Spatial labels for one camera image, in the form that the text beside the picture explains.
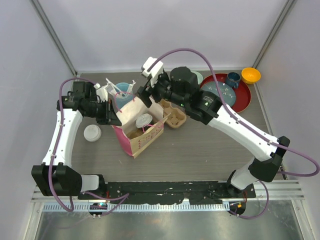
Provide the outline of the black paper coffee cup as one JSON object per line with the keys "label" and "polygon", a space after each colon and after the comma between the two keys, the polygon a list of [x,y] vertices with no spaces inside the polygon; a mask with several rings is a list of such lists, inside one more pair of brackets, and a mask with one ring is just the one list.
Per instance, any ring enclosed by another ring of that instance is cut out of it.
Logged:
{"label": "black paper coffee cup", "polygon": [[146,124],[137,124],[136,127],[141,130],[143,133],[145,133],[149,128],[153,127],[154,126],[154,122],[151,121],[149,123],[146,123]]}

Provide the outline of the pink kraft paper bag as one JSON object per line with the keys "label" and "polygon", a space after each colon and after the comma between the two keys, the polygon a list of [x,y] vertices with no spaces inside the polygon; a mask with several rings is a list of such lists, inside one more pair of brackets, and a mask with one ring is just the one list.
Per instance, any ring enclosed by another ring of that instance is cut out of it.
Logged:
{"label": "pink kraft paper bag", "polygon": [[124,152],[133,158],[164,132],[167,120],[160,104],[152,100],[148,108],[138,97],[124,105],[116,116],[121,126],[113,126],[115,135]]}

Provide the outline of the brown cardboard cup carrier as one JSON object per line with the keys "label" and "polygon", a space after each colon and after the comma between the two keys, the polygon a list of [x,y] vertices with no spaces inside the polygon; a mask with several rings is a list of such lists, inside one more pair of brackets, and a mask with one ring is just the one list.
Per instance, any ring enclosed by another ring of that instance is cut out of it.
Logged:
{"label": "brown cardboard cup carrier", "polygon": [[[186,122],[187,120],[186,114],[179,108],[173,107],[170,102],[162,99],[158,104],[163,108],[163,117],[166,118],[165,123],[169,127],[173,129],[177,129]],[[131,140],[141,136],[142,134],[144,133],[137,128],[129,132],[127,134],[127,137]]]}

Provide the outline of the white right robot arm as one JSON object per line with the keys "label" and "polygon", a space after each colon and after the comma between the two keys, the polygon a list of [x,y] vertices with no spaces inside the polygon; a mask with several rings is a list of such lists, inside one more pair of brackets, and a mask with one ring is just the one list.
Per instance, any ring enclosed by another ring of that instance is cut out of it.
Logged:
{"label": "white right robot arm", "polygon": [[244,189],[257,181],[270,183],[278,173],[285,150],[290,140],[285,136],[271,136],[258,129],[250,122],[241,124],[241,118],[229,106],[223,106],[220,97],[200,88],[197,76],[189,68],[182,66],[166,73],[163,68],[141,68],[141,74],[147,79],[139,87],[137,96],[149,108],[152,102],[166,100],[185,109],[185,113],[206,126],[218,129],[236,140],[253,154],[253,159],[240,169],[234,170],[226,183],[226,193],[233,198],[243,193]]}

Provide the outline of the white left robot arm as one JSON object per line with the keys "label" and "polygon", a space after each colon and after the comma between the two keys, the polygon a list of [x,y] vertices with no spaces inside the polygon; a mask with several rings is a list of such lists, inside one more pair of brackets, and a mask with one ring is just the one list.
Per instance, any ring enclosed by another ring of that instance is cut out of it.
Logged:
{"label": "white left robot arm", "polygon": [[107,83],[73,82],[72,90],[59,95],[57,120],[49,149],[40,165],[34,165],[31,175],[40,192],[46,196],[77,197],[89,192],[100,200],[107,195],[107,185],[101,174],[81,175],[72,169],[72,152],[78,128],[84,117],[93,118],[99,125],[121,126],[113,101],[108,96]]}

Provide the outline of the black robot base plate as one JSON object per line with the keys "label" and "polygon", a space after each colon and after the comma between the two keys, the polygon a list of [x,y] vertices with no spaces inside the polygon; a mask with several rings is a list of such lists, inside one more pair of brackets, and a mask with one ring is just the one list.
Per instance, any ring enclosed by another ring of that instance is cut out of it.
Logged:
{"label": "black robot base plate", "polygon": [[108,182],[102,189],[91,192],[108,199],[129,194],[124,203],[132,205],[179,205],[184,199],[191,205],[205,205],[218,204],[223,199],[256,197],[253,184],[242,192],[229,193],[223,181]]}

